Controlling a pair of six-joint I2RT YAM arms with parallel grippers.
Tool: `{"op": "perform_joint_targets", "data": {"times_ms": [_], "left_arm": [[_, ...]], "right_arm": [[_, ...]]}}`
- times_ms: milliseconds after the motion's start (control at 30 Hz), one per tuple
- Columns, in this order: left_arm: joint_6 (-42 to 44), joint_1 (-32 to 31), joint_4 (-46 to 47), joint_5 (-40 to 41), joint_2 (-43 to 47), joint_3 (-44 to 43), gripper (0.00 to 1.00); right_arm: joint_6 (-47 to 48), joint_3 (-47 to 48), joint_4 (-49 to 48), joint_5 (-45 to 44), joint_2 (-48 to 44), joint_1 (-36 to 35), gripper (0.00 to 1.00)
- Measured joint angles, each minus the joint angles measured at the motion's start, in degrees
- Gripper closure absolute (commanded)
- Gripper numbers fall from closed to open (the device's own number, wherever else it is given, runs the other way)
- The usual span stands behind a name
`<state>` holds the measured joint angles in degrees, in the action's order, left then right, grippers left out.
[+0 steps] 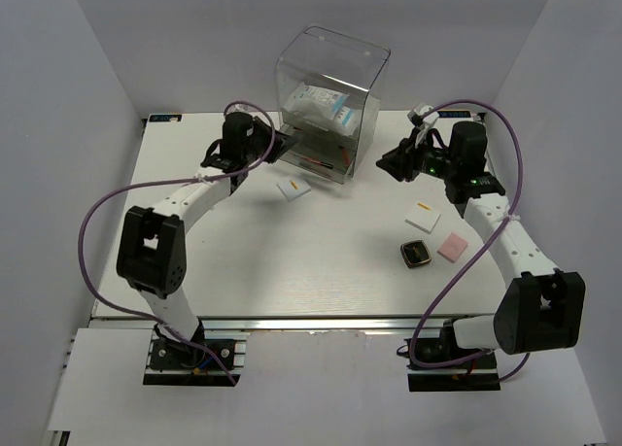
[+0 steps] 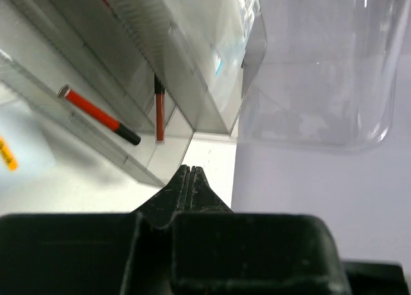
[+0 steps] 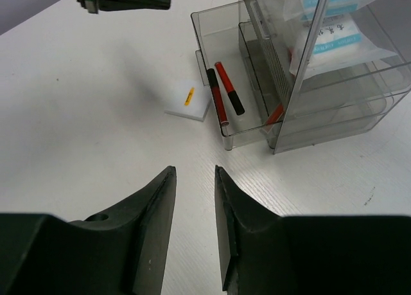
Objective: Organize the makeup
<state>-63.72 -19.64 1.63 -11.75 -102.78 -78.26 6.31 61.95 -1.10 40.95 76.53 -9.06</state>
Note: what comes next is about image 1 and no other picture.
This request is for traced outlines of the clear acrylic makeup organizer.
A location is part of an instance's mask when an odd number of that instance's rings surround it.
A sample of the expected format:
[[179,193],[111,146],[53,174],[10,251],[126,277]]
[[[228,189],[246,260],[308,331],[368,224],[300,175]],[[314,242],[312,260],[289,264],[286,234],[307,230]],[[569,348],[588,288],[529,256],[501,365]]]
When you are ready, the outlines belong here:
[[283,159],[338,184],[372,144],[391,51],[312,24],[280,54],[274,78]]

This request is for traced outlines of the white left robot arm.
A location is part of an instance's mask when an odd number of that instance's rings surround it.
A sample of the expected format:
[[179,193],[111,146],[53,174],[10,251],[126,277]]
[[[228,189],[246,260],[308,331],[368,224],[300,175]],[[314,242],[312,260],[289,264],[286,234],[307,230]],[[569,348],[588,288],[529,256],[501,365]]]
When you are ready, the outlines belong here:
[[206,150],[190,181],[150,207],[125,214],[117,274],[148,303],[156,333],[173,343],[172,356],[194,367],[205,356],[203,326],[183,291],[187,273],[186,236],[218,203],[232,196],[262,163],[274,163],[301,141],[242,111],[225,115],[221,137]]

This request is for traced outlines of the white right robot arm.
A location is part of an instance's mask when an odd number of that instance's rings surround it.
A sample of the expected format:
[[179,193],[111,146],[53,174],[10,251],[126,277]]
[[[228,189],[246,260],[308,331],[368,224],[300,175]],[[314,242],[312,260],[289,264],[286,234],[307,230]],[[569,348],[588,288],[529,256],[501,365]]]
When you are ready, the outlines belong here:
[[443,181],[448,201],[480,236],[499,269],[506,292],[491,316],[447,321],[437,356],[421,363],[464,365],[478,351],[508,355],[572,348],[579,337],[586,285],[559,268],[530,237],[498,179],[486,169],[487,134],[474,121],[454,123],[446,147],[416,127],[377,166],[400,182],[420,174]]

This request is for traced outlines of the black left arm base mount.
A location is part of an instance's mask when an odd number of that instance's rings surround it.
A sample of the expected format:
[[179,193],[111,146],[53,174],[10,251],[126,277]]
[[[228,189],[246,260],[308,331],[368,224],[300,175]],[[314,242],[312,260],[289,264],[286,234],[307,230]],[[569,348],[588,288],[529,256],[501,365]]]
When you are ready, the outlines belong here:
[[239,381],[246,356],[246,339],[206,331],[199,339],[209,350],[188,348],[152,331],[143,374],[144,386],[224,387]]

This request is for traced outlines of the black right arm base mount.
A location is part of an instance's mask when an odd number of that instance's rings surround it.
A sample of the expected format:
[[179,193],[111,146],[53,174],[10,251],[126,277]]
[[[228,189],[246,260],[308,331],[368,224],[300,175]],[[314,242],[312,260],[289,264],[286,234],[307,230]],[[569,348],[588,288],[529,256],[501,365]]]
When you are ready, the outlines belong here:
[[496,356],[490,351],[462,349],[452,329],[438,335],[419,336],[410,357],[411,339],[396,349],[407,360],[406,374],[411,393],[495,392],[501,389]]

